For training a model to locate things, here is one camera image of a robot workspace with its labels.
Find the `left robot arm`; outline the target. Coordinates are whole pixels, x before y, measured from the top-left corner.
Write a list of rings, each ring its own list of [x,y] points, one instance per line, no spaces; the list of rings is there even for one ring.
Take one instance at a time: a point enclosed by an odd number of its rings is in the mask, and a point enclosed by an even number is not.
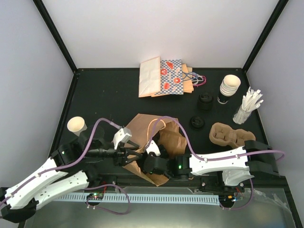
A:
[[[139,145],[131,141],[131,131],[119,129],[112,142],[104,139],[102,127],[86,127],[73,132],[76,138],[59,146],[35,172],[13,187],[0,189],[1,219],[23,222],[51,201],[68,193],[98,189],[102,175],[97,163],[112,159],[126,166],[142,157]]]

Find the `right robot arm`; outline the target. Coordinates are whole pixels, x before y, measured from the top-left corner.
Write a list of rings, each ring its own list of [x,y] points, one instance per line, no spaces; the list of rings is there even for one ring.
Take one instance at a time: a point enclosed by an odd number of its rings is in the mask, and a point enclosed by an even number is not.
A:
[[[149,152],[144,155],[139,167],[145,174],[163,175],[175,181],[221,172],[222,176],[216,179],[216,186],[220,191],[228,191],[251,178],[278,176],[275,153],[269,145],[248,140],[243,146],[229,151],[183,154],[173,159]]]

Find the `large brown paper bag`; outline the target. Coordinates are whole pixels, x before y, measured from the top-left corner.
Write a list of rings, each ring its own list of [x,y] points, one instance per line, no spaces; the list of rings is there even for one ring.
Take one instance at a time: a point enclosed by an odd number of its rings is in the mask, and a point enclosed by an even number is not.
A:
[[[187,141],[179,132],[178,119],[164,118],[156,122],[159,118],[157,115],[137,114],[127,124],[132,133],[131,141],[140,146],[137,152],[143,153],[144,146],[152,137],[157,145],[164,146],[171,159],[183,155]]]

